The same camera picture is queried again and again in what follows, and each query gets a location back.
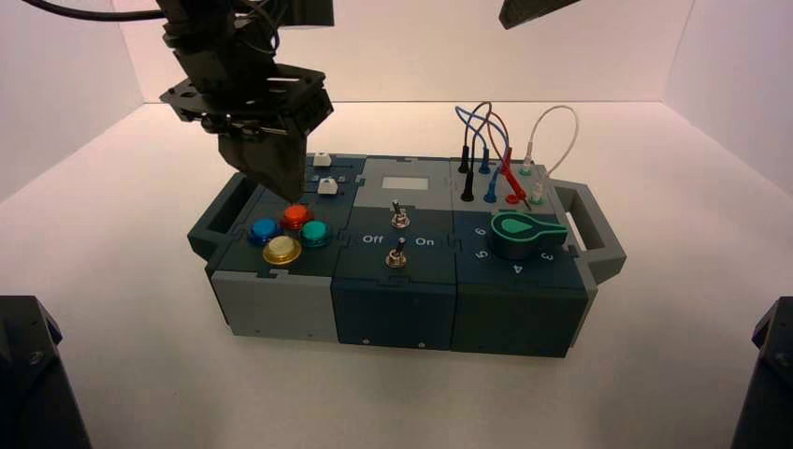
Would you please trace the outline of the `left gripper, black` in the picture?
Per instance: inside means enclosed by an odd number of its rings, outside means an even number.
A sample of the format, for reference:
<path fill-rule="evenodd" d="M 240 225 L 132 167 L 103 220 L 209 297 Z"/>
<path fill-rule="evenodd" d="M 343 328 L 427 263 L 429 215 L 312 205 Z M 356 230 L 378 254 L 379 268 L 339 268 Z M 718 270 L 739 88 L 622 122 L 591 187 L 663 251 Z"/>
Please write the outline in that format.
<path fill-rule="evenodd" d="M 218 136 L 224 161 L 287 202 L 297 202 L 305 184 L 308 135 L 332 112 L 325 74 L 276 65 L 273 76 L 240 94 L 201 94 L 184 80 L 160 100 L 184 122 L 199 122 Z M 230 134 L 264 136 L 231 136 Z"/>

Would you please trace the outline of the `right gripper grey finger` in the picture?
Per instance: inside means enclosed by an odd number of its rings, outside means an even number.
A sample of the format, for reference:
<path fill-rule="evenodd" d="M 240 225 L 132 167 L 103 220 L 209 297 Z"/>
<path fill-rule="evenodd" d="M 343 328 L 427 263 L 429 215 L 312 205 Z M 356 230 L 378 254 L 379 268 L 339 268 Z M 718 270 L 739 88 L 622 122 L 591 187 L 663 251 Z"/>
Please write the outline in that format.
<path fill-rule="evenodd" d="M 505 30 L 544 17 L 579 0 L 504 0 L 498 19 Z"/>

